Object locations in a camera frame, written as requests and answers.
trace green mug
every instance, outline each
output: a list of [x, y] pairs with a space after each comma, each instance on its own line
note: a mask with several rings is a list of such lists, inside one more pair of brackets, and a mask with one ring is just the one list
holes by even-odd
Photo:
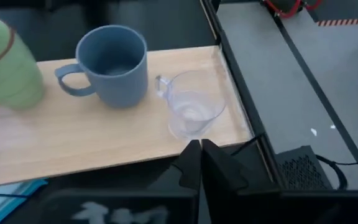
[[0, 21], [0, 104], [24, 110], [36, 105], [43, 95], [42, 74], [30, 50]]

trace clear plastic cup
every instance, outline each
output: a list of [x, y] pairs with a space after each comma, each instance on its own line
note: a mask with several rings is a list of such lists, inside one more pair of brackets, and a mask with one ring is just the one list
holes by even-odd
[[170, 109], [169, 130], [180, 139], [198, 139], [223, 112], [226, 100], [214, 75], [202, 71], [181, 73], [171, 80], [155, 79], [157, 94]]

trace light wood plank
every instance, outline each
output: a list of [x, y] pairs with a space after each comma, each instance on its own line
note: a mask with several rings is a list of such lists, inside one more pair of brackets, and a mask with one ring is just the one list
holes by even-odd
[[[223, 146], [250, 138], [217, 46], [148, 53], [149, 90], [136, 107], [114, 110], [96, 95], [77, 98], [63, 92], [53, 71], [74, 59], [39, 62], [46, 93], [35, 108], [0, 106], [0, 184], [147, 161], [181, 153], [187, 142], [167, 128], [168, 106], [154, 91], [154, 78], [204, 70], [217, 94], [227, 94], [224, 112], [203, 136]], [[83, 74], [65, 80], [88, 85]]]

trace black metal frame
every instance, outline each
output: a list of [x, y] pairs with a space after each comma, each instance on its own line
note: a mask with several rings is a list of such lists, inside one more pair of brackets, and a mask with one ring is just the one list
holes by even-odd
[[229, 40], [227, 39], [227, 36], [223, 31], [222, 25], [220, 24], [219, 19], [216, 15], [220, 0], [201, 0], [201, 3], [204, 5], [206, 16], [208, 17], [211, 23], [211, 28], [216, 35], [215, 44], [219, 45], [222, 50], [232, 80], [239, 94], [239, 98], [245, 109], [247, 121], [250, 125], [252, 134], [254, 136], [257, 136], [258, 138], [257, 141], [260, 153], [265, 159], [265, 163], [267, 168], [269, 169], [271, 179], [272, 181], [278, 183], [280, 186], [286, 187], [282, 179], [281, 173], [278, 171], [278, 165], [275, 162], [274, 158], [275, 153], [272, 149], [269, 137], [267, 136], [262, 120], [249, 92], [248, 86], [245, 83], [240, 68], [237, 64], [236, 58], [234, 57], [233, 51], [229, 44]]

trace cup handle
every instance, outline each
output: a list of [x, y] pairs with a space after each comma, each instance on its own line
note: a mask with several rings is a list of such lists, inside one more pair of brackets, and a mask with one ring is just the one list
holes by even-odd
[[162, 84], [168, 89], [169, 80], [161, 75], [157, 75], [157, 77], [155, 77], [155, 90], [157, 91], [157, 95], [161, 98], [167, 98], [167, 91], [161, 89]]
[[63, 82], [63, 77], [70, 73], [84, 72], [78, 64], [65, 65], [55, 70], [55, 76], [59, 81], [60, 87], [71, 96], [88, 96], [95, 92], [94, 88], [90, 85], [85, 88], [72, 88]]

